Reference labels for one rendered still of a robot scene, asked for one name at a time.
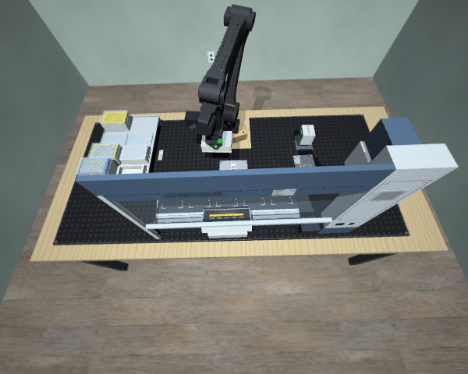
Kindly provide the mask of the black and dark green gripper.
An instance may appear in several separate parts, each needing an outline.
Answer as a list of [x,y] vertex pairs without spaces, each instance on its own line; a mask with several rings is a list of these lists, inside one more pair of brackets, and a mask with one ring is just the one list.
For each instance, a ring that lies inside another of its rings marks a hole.
[[[224,130],[224,123],[225,123],[225,117],[221,115],[220,118],[217,119],[214,125],[214,131],[209,136],[205,136],[205,143],[211,146],[215,150],[218,150],[218,148],[223,143],[223,139],[218,139],[218,138],[222,138],[222,131]],[[217,138],[211,138],[211,136],[217,136]],[[212,143],[217,143],[218,145],[215,147]]]

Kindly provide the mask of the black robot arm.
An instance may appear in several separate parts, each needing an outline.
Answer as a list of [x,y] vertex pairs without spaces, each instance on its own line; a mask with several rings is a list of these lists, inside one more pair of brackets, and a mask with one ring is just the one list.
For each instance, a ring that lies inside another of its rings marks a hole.
[[227,31],[215,60],[198,89],[201,111],[186,111],[184,119],[186,126],[196,128],[201,135],[209,136],[221,115],[225,117],[223,131],[232,131],[235,134],[239,131],[236,88],[246,39],[254,26],[255,17],[256,12],[252,8],[241,5],[232,4],[225,11],[224,26],[228,26]]

